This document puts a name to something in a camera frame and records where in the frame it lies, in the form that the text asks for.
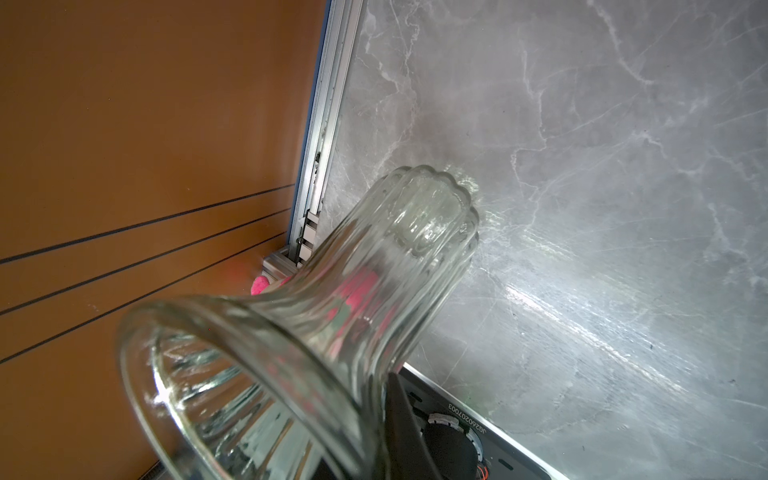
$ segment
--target pink object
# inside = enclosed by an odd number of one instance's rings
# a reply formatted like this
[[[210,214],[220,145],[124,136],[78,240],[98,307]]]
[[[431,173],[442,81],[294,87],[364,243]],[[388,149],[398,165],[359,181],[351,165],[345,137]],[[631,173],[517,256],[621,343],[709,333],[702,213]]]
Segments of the pink object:
[[[264,275],[259,275],[253,281],[253,285],[250,286],[250,294],[251,295],[258,295],[265,288],[267,288],[269,285],[270,285],[270,281],[267,280]]]

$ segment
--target ribbed glass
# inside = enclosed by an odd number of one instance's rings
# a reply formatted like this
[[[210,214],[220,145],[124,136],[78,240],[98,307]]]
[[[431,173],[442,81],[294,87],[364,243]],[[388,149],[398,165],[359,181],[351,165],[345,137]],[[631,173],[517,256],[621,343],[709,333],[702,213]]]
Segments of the ribbed glass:
[[[270,293],[145,303],[118,355],[147,437],[176,478],[386,478],[386,373],[466,271],[478,216],[430,167],[379,180]]]

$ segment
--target clear glass vase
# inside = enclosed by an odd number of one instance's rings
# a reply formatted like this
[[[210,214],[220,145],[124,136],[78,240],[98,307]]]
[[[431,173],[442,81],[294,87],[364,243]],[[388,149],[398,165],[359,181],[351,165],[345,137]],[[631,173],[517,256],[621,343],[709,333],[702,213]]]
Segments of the clear glass vase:
[[[273,292],[145,303],[118,339],[124,386],[176,478],[386,478],[386,374],[466,271],[478,215],[453,177],[379,180]]]

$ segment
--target metal frame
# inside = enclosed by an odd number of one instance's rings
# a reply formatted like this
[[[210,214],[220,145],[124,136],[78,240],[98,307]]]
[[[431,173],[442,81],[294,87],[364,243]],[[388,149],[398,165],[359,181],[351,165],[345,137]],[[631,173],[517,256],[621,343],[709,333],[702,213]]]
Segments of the metal frame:
[[[472,417],[473,421],[480,424],[487,430],[494,432],[500,439],[504,440],[509,445],[512,445],[517,450],[519,450],[520,453],[527,456],[533,462],[538,464],[538,466],[540,466],[545,472],[547,472],[547,474],[552,478],[552,480],[568,480],[568,477],[560,473],[555,467],[549,465],[547,462],[545,462],[544,460],[536,456],[533,452],[525,448],[519,442],[516,442],[511,436],[504,433],[504,431],[501,430],[499,427],[490,423],[487,419],[479,415],[475,410],[470,409],[464,402],[462,402],[461,400],[457,399],[456,397],[448,393],[440,385],[430,380],[429,377],[424,376],[420,371],[413,368],[408,363],[404,364],[402,367],[403,369],[408,370],[408,372],[414,375],[414,377],[424,382],[427,386],[429,386],[429,388],[435,390],[435,392],[437,392],[440,396],[448,400],[454,406],[458,407],[466,415],[469,415],[470,417]]]
[[[288,257],[299,261],[306,214],[322,210],[341,99],[364,0],[330,0],[323,50],[293,206]]]

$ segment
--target glass vase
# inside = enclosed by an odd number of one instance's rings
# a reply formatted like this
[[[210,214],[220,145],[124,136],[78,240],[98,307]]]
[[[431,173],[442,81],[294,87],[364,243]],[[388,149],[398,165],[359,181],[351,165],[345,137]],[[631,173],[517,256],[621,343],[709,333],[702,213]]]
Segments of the glass vase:
[[[121,324],[124,387],[175,478],[387,478],[386,374],[466,271],[478,215],[432,168],[380,179],[287,283],[145,303]]]

